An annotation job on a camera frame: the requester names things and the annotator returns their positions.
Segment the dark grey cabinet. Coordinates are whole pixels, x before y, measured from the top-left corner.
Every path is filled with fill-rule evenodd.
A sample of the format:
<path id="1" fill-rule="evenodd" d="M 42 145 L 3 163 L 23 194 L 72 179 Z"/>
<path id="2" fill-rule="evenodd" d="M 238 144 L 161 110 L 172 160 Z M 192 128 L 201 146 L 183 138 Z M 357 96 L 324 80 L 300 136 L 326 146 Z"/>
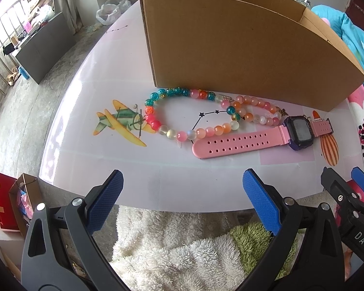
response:
<path id="1" fill-rule="evenodd" d="M 37 83 L 75 44 L 66 18 L 57 13 L 33 35 L 27 37 L 15 51 L 15 58 Z"/>

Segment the bronze butterfly charm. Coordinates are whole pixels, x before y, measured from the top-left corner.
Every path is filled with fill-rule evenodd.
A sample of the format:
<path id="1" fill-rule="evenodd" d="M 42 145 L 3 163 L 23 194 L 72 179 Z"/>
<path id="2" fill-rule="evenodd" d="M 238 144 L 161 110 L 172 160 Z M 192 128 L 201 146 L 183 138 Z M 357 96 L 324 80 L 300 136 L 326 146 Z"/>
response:
<path id="1" fill-rule="evenodd" d="M 277 112 L 279 113 L 279 114 L 281 114 L 281 118 L 282 119 L 285 119 L 286 117 L 288 117 L 289 115 L 287 114 L 287 112 L 285 111 L 285 109 L 284 108 L 279 108 L 278 106 L 277 106 Z"/>

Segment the green fluffy cloth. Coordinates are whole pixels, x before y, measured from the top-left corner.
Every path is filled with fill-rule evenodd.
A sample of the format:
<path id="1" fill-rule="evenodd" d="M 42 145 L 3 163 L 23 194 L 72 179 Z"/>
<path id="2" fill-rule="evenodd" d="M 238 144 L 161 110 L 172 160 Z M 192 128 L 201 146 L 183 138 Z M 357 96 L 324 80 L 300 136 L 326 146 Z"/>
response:
<path id="1" fill-rule="evenodd" d="M 229 232 L 236 247 L 240 253 L 240 262 L 246 275 L 258 265 L 264 253 L 274 239 L 273 233 L 267 231 L 263 224 L 254 222 L 238 225 Z M 290 273 L 296 256 L 299 252 L 300 245 L 303 241 L 305 230 L 299 230 L 295 236 L 293 245 L 288 256 L 279 271 L 277 279 L 283 278 Z"/>

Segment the blue patterned quilt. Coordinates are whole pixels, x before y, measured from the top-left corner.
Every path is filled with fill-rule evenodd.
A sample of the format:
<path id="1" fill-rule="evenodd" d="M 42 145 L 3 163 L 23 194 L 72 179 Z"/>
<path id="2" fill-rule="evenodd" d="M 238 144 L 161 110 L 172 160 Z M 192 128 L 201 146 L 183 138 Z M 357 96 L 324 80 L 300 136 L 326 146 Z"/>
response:
<path id="1" fill-rule="evenodd" d="M 312 12 L 326 18 L 331 29 L 344 41 L 364 70 L 364 30 L 353 24 L 343 12 L 326 5 L 316 5 Z"/>

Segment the white fluffy blanket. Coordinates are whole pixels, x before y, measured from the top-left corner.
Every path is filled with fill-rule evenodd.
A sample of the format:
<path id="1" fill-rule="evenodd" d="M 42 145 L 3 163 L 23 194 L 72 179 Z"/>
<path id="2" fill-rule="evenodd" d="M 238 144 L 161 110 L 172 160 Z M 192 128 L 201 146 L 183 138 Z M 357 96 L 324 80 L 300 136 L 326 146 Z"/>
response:
<path id="1" fill-rule="evenodd" d="M 120 206 L 110 265 L 131 290 L 235 290 L 247 275 L 229 232 L 234 213 Z"/>

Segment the red gift bag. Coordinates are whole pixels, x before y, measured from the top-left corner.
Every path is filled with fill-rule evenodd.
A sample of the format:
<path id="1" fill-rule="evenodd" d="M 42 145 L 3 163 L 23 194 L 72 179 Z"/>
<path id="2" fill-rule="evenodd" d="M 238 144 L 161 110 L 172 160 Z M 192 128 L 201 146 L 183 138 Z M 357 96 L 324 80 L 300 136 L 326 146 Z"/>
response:
<path id="1" fill-rule="evenodd" d="M 19 230 L 9 199 L 9 191 L 15 182 L 14 177 L 0 173 L 0 228 L 6 231 Z"/>

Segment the small brown cardboard box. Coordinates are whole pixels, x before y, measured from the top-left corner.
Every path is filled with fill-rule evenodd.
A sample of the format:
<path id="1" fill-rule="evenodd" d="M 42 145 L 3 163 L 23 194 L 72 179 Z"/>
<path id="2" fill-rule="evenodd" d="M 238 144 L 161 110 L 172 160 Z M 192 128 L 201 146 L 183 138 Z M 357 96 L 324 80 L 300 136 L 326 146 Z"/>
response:
<path id="1" fill-rule="evenodd" d="M 9 190 L 9 201 L 12 206 L 17 227 L 23 238 L 33 218 L 33 212 L 42 202 L 39 181 L 35 176 L 22 173 Z"/>

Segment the pink strap smartwatch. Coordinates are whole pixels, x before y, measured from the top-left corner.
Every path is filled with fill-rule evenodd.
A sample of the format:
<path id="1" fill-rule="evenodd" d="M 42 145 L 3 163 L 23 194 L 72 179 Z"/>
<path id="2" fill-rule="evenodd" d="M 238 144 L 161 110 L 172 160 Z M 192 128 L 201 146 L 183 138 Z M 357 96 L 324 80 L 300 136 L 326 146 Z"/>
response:
<path id="1" fill-rule="evenodd" d="M 298 151 L 312 146 L 314 139 L 332 133 L 328 119 L 311 121 L 305 116 L 290 116 L 282 125 L 265 131 L 199 139 L 192 144 L 192 153 L 205 160 L 285 145 Z"/>

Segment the white plastic bag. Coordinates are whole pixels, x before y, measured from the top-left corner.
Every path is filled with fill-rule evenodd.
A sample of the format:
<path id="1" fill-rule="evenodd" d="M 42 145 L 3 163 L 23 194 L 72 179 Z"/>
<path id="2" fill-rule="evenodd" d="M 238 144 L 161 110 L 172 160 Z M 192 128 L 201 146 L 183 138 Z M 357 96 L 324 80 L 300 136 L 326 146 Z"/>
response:
<path id="1" fill-rule="evenodd" d="M 96 19 L 104 26 L 112 25 L 117 19 L 130 8 L 129 0 L 107 0 L 101 8 L 96 11 Z"/>

